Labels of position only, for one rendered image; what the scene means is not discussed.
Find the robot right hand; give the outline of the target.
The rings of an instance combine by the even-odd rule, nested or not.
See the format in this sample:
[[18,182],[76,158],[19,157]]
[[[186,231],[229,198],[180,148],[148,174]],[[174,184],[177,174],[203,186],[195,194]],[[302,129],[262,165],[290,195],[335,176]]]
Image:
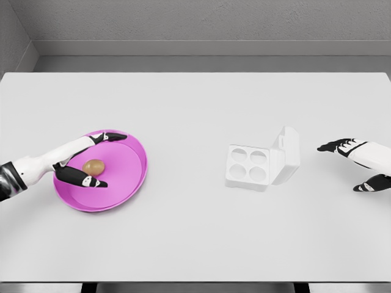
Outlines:
[[321,145],[317,150],[339,154],[377,173],[353,187],[353,191],[379,192],[391,189],[391,148],[376,142],[344,138]]

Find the white egg box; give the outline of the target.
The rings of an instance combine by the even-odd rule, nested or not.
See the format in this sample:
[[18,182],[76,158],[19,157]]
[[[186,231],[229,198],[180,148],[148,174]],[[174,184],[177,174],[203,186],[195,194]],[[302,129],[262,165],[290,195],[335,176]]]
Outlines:
[[299,133],[285,126],[269,148],[231,144],[225,168],[225,185],[265,191],[287,182],[301,164]]

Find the pink round plate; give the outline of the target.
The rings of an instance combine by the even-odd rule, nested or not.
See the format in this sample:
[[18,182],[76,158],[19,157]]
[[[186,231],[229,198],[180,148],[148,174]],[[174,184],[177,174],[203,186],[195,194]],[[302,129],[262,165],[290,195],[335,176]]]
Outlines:
[[103,161],[104,170],[97,179],[108,184],[104,188],[78,187],[53,178],[59,198],[79,211],[98,212],[114,208],[131,198],[141,187],[147,174],[147,154],[134,136],[123,131],[125,140],[101,142],[71,159],[68,166],[82,169],[89,160]]

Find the brown egg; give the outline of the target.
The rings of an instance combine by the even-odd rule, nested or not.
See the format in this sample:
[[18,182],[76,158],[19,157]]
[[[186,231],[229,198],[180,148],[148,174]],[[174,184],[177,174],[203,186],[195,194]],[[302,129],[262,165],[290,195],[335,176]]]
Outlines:
[[82,170],[89,176],[98,176],[104,172],[105,164],[99,159],[91,159],[84,163]]

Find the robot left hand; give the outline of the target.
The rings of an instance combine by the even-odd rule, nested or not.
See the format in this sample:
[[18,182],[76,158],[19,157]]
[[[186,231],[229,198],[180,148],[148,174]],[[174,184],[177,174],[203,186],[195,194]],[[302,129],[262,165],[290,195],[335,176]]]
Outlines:
[[67,164],[75,156],[81,154],[92,146],[102,142],[115,142],[125,140],[127,135],[115,132],[100,132],[92,136],[82,136],[72,140],[52,151],[41,156],[43,172],[54,172],[55,177],[62,182],[79,187],[107,188],[108,184],[99,181],[92,175],[77,168],[69,167]]

